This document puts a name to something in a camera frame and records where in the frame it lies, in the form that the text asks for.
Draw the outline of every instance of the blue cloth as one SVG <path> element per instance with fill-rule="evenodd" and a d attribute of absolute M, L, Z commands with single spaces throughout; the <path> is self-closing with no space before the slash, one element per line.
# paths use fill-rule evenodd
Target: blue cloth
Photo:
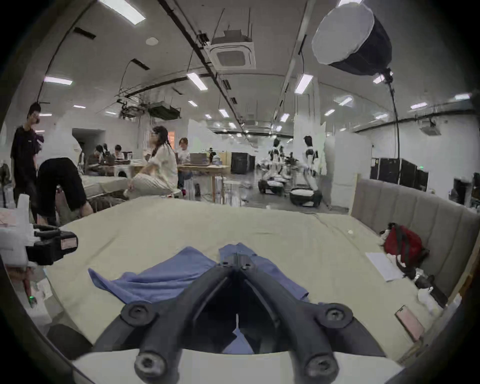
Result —
<path fill-rule="evenodd" d="M 308 300 L 308 292 L 305 288 L 288 279 L 270 260 L 258 256 L 242 243 L 228 244 L 220 248 L 219 252 L 221 261 L 233 253 L 248 255 L 259 269 L 278 281 L 295 298 Z M 200 251 L 192 247 L 186 247 L 172 258 L 146 269 L 138 275 L 125 272 L 119 279 L 110 281 L 91 268 L 88 269 L 88 273 L 97 288 L 109 291 L 125 304 L 138 300 L 153 303 L 177 297 L 188 285 L 215 265 L 216 263 L 213 260 L 210 260 Z M 233 334 L 237 338 L 224 349 L 223 353 L 253 354 L 248 341 L 238 328 L 233 331 Z"/>

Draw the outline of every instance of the smartphone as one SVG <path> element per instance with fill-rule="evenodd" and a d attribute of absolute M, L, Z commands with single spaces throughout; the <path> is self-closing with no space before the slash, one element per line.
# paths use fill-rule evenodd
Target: smartphone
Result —
<path fill-rule="evenodd" d="M 418 341 L 425 332 L 425 328 L 406 305 L 395 313 L 396 318 L 402 323 L 413 341 Z"/>

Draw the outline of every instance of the bed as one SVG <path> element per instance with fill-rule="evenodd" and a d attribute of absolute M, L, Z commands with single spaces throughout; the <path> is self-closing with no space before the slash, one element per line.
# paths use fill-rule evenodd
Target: bed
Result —
<path fill-rule="evenodd" d="M 122 191 L 128 188 L 128 179 L 113 176 L 86 176 L 82 175 L 82 184 L 87 198 Z"/>
<path fill-rule="evenodd" d="M 217 261 L 219 248 L 238 242 L 304 286 L 311 302 L 349 306 L 393 360 L 413 345 L 395 318 L 396 311 L 407 305 L 426 329 L 434 321 L 418 302 L 411 281 L 385 283 L 365 256 L 365 252 L 380 251 L 378 236 L 351 216 L 148 196 L 64 228 L 78 236 L 78 250 L 47 267 L 47 276 L 66 313 L 92 343 L 120 313 L 123 303 L 96 288 L 88 268 L 115 279 L 127 271 L 139 273 L 185 246 Z"/>

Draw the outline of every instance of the air conditioning unit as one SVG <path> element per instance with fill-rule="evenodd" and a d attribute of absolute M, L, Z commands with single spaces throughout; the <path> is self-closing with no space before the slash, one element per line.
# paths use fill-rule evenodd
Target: air conditioning unit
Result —
<path fill-rule="evenodd" d="M 420 130 L 428 136 L 440 136 L 440 130 L 431 119 L 420 120 Z"/>
<path fill-rule="evenodd" d="M 180 110 L 173 108 L 165 101 L 159 103 L 153 103 L 148 106 L 148 113 L 150 116 L 162 119 L 162 120 L 176 120 L 180 118 Z"/>
<path fill-rule="evenodd" d="M 253 41 L 241 30 L 224 31 L 223 37 L 213 38 L 204 49 L 217 71 L 256 69 Z"/>

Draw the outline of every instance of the sticker label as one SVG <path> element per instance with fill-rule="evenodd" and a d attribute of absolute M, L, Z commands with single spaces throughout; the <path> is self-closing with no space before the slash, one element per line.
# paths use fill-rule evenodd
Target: sticker label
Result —
<path fill-rule="evenodd" d="M 60 247 L 64 249 L 75 248 L 77 246 L 77 238 L 72 237 L 69 239 L 62 239 L 60 242 Z"/>

